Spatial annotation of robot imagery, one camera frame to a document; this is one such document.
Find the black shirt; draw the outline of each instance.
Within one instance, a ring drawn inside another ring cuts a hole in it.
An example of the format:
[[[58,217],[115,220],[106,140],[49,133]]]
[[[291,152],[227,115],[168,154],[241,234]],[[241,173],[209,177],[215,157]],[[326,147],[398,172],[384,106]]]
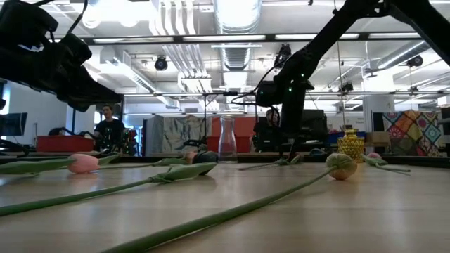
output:
[[[98,123],[96,130],[99,132],[103,137],[107,138],[106,136],[106,129],[111,130],[111,144],[116,144],[120,142],[120,138],[122,137],[122,132],[125,129],[124,124],[118,120],[113,119],[111,122],[107,122],[106,120],[103,120],[102,122]]]

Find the desk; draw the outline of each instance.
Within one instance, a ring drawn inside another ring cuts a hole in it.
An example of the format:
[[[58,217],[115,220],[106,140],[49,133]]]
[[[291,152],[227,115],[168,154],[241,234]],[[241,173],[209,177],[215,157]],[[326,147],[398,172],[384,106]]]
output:
[[[220,164],[208,176],[193,180],[139,186],[1,217],[2,252],[100,252],[265,197],[323,171],[323,164],[312,163],[236,170],[246,166]],[[348,181],[322,179],[268,207],[152,252],[450,252],[450,171],[408,168],[411,177],[361,164]],[[0,186],[0,203],[83,193],[166,170],[114,169],[81,175],[48,171]]]

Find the clear glass bottle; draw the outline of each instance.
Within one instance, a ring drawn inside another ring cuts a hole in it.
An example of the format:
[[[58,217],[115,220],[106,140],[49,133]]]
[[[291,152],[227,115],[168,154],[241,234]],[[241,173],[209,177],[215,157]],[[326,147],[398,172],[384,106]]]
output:
[[[234,138],[234,118],[220,118],[219,162],[238,162],[236,139]]]

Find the security camera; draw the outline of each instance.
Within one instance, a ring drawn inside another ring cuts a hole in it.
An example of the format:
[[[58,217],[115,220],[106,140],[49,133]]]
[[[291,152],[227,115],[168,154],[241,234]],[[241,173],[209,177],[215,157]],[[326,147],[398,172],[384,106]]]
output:
[[[164,71],[167,69],[167,61],[165,56],[158,56],[156,63],[155,63],[155,69],[157,71]]]

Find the cardboard box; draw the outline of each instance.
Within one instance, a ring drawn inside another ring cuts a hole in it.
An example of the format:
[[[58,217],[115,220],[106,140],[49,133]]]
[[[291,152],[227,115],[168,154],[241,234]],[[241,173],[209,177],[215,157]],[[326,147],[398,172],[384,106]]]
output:
[[[366,142],[373,145],[390,145],[389,134],[384,131],[375,131],[366,134]]]

